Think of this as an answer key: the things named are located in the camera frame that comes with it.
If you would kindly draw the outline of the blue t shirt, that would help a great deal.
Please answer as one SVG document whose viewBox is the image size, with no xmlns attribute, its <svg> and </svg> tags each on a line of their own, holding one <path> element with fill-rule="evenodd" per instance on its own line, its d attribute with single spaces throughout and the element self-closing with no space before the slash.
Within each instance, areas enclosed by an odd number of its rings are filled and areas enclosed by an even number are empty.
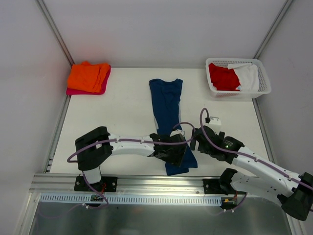
<svg viewBox="0 0 313 235">
<path fill-rule="evenodd" d="M 161 79 L 152 79 L 149 81 L 155 125 L 159 135 L 171 134 L 174 126 L 181 129 L 179 123 L 182 85 L 183 81 L 181 79 L 170 82 Z M 197 167 L 197 160 L 189 147 L 185 151 L 180 166 L 165 164 L 168 176 L 187 173 L 190 168 Z"/>
</svg>

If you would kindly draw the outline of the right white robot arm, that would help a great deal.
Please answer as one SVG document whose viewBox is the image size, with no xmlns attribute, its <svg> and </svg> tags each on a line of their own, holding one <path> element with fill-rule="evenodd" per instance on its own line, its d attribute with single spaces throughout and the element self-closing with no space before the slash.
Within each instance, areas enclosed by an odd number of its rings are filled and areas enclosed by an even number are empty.
<svg viewBox="0 0 313 235">
<path fill-rule="evenodd" d="M 228 195 L 235 191 L 250 193 L 279 205 L 289 216 L 305 221 L 312 211 L 313 176 L 286 170 L 258 156 L 239 140 L 216 134 L 208 126 L 192 132 L 191 149 L 198 143 L 198 151 L 220 162 L 226 162 L 250 173 L 248 176 L 226 168 L 213 186 L 214 191 Z"/>
</svg>

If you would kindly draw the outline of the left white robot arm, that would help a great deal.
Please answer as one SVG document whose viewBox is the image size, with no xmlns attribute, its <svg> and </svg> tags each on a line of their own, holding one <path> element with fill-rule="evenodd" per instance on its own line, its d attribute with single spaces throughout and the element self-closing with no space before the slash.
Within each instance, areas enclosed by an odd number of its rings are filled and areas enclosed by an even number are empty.
<svg viewBox="0 0 313 235">
<path fill-rule="evenodd" d="M 181 166 L 188 142 L 182 130 L 169 135 L 151 133 L 142 137 L 123 137 L 100 126 L 75 140 L 78 169 L 85 176 L 85 185 L 92 191 L 102 186 L 100 165 L 112 156 L 139 155 L 154 157 L 174 166 Z"/>
</svg>

